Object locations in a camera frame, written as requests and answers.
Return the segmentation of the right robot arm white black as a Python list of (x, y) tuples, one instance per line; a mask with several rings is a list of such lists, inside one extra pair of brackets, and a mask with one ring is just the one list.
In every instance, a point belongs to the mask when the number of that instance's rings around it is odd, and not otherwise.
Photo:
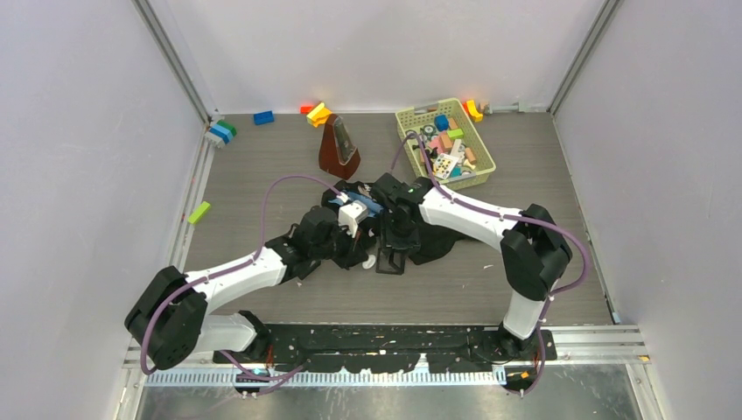
[(370, 195), (382, 207), (379, 252), (390, 260), (426, 264), (446, 256), (464, 239), (497, 251), (512, 293), (495, 345), (516, 360), (534, 348), (545, 302), (572, 259), (570, 246), (553, 230), (554, 221), (544, 207), (494, 206), (428, 178), (407, 185), (389, 173), (372, 184)]

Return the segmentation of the black square jewellery box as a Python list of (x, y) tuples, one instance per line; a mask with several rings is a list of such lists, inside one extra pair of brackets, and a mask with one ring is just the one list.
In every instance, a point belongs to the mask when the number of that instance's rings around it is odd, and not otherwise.
[(405, 272), (407, 252), (405, 250), (379, 247), (376, 254), (375, 272), (383, 275), (401, 276)]

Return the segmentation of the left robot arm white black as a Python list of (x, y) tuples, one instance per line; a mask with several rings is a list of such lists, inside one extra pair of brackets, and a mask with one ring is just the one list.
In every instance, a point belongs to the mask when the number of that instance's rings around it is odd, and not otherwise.
[(217, 315), (215, 310), (253, 291), (305, 279), (323, 261), (346, 269), (371, 268), (375, 258), (360, 244), (368, 209), (359, 201), (339, 211), (315, 206), (287, 234), (255, 252), (222, 265), (183, 273), (168, 266), (152, 278), (124, 325), (140, 345), (147, 375), (177, 366), (193, 353), (227, 351), (260, 361), (270, 336), (249, 311)]

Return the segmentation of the black printed t-shirt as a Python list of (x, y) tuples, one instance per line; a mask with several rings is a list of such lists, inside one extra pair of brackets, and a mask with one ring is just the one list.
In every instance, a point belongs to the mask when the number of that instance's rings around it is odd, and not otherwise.
[[(371, 248), (368, 251), (371, 256), (376, 257), (377, 250), (381, 246), (380, 213), (382, 212), (382, 205), (372, 198), (371, 189), (373, 183), (363, 183), (360, 181), (350, 183), (341, 180), (335, 184), (334, 189), (340, 193), (347, 194), (352, 199), (362, 201), (367, 206), (368, 217), (360, 223), (360, 229), (364, 230), (371, 238)], [(422, 186), (423, 195), (432, 188), (432, 182), (429, 180), (417, 178), (412, 184), (415, 183)], [(334, 190), (328, 189), (323, 193), (320, 205), (331, 209), (338, 215), (340, 200), (337, 198)], [(435, 261), (446, 256), (456, 242), (469, 238), (466, 234), (461, 234), (450, 228), (434, 226), (423, 221), (422, 213), (420, 210), (419, 212), (421, 220), (417, 225), (419, 226), (421, 247), (415, 253), (407, 253), (405, 263), (411, 262), (415, 265), (422, 265)]]

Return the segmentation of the white round badge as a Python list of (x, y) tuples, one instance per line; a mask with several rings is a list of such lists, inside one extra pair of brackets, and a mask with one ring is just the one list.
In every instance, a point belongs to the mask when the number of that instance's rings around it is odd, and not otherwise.
[(361, 264), (361, 267), (364, 270), (370, 270), (375, 266), (376, 263), (376, 257), (374, 255), (370, 255), (365, 262)]

